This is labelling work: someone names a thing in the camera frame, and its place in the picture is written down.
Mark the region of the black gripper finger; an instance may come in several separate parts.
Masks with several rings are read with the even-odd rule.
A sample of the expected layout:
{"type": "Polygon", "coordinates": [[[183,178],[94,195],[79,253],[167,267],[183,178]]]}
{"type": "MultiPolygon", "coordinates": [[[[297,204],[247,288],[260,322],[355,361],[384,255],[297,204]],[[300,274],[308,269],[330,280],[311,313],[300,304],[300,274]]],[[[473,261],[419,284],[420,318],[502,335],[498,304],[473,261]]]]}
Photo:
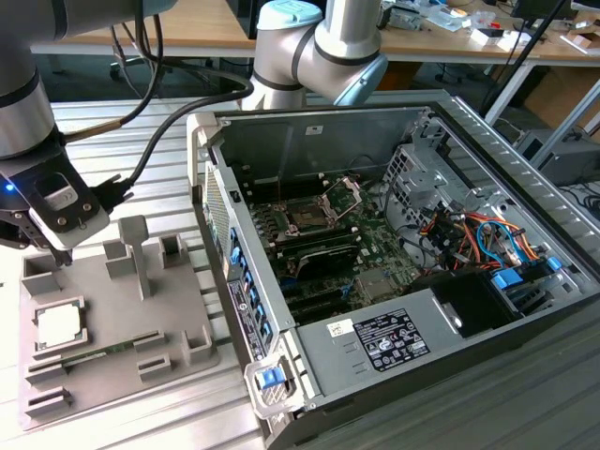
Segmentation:
{"type": "Polygon", "coordinates": [[[27,212],[2,210],[0,217],[2,246],[14,249],[33,246],[40,250],[48,250],[57,267],[72,264],[72,251],[55,248],[41,233],[27,212]]]}

